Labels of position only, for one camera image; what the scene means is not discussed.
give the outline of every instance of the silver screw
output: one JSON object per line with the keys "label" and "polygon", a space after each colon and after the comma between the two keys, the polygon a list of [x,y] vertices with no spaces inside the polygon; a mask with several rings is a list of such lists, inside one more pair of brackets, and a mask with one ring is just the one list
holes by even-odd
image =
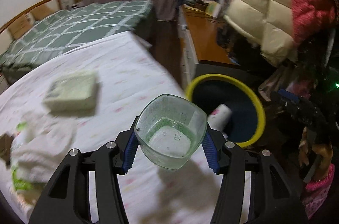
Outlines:
{"label": "silver screw", "polygon": [[106,147],[107,147],[107,148],[115,148],[116,146],[117,146],[117,144],[114,143],[114,142],[108,142],[108,143],[106,144]]}
{"label": "silver screw", "polygon": [[271,152],[270,152],[269,150],[267,150],[267,149],[264,149],[264,150],[262,151],[262,155],[264,155],[264,156],[270,156],[270,155],[271,155]]}
{"label": "silver screw", "polygon": [[75,155],[78,154],[78,150],[74,148],[74,149],[72,149],[72,150],[69,152],[69,154],[70,154],[71,156],[75,156]]}
{"label": "silver screw", "polygon": [[234,148],[235,144],[233,142],[228,141],[228,142],[225,143],[225,146],[228,147],[228,148]]}

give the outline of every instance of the bed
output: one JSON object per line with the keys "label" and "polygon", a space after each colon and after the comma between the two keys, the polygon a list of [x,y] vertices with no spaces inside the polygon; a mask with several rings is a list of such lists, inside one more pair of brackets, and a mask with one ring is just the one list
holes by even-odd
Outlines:
{"label": "bed", "polygon": [[[26,14],[34,13],[36,8],[52,1],[40,3],[26,11]],[[0,56],[1,72],[10,85],[48,60],[103,37],[131,30],[147,40],[155,20],[153,5],[149,0],[92,3],[82,8],[53,12],[34,22]]]}
{"label": "bed", "polygon": [[[41,102],[49,84],[64,72],[80,69],[94,69],[100,78],[95,115],[77,118],[78,129],[72,148],[81,152],[96,150],[115,139],[160,94],[183,96],[174,79],[135,40],[135,35],[122,32],[66,52],[9,87],[0,96],[0,134],[12,131],[28,110],[48,112]],[[95,223],[98,212],[93,179],[90,174],[90,210]],[[118,180],[131,224],[196,224],[211,220],[222,175],[215,175],[208,167],[201,146],[177,172],[167,172],[153,165],[139,148],[133,168]],[[10,172],[0,164],[0,190],[12,210],[27,223],[31,208],[23,208],[12,197],[10,184]],[[249,202],[249,196],[244,196],[244,200],[247,199]]]}

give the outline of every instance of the pink sleeve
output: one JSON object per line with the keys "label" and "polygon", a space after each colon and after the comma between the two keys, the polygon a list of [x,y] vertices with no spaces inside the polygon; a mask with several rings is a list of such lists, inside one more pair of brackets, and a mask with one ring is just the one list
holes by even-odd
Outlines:
{"label": "pink sleeve", "polygon": [[328,175],[321,181],[309,182],[303,193],[301,194],[301,201],[305,207],[308,219],[321,207],[324,203],[328,190],[331,187],[334,177],[334,165],[330,164]]}

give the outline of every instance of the yellow ring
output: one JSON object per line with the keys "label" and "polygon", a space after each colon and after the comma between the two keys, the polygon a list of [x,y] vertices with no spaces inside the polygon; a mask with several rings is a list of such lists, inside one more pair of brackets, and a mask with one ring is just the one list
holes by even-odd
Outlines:
{"label": "yellow ring", "polygon": [[265,117],[264,107],[262,106],[259,98],[253,92],[253,90],[250,89],[247,85],[245,85],[241,81],[238,81],[237,79],[230,77],[230,76],[225,76],[221,74],[206,74],[206,75],[199,76],[191,81],[191,83],[187,86],[186,91],[185,91],[186,98],[191,102],[195,87],[203,81],[211,81],[214,79],[229,82],[235,85],[236,87],[241,89],[251,99],[257,111],[257,118],[258,118],[257,129],[255,130],[254,135],[252,136],[251,139],[249,139],[246,142],[236,143],[236,144],[238,144],[242,148],[248,147],[254,144],[256,141],[259,140],[259,138],[264,133],[264,129],[266,125],[266,117]]}

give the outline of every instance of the green plaid bedspread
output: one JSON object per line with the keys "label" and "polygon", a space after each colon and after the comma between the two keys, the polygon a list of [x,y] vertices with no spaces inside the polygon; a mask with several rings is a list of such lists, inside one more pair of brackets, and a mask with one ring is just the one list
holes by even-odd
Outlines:
{"label": "green plaid bedspread", "polygon": [[0,64],[6,69],[34,69],[86,43],[133,30],[152,6],[149,0],[135,0],[60,10],[14,41],[0,57]]}

